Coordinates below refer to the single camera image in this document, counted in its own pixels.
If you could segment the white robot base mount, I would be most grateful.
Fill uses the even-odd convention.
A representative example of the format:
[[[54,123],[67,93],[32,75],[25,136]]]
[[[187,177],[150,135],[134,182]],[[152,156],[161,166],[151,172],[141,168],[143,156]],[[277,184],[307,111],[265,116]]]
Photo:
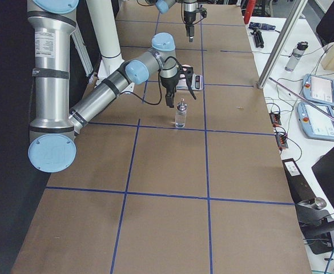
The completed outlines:
[[[102,58],[95,84],[95,87],[98,87],[102,80],[120,67],[124,59],[120,50],[111,1],[89,0],[86,3]]]

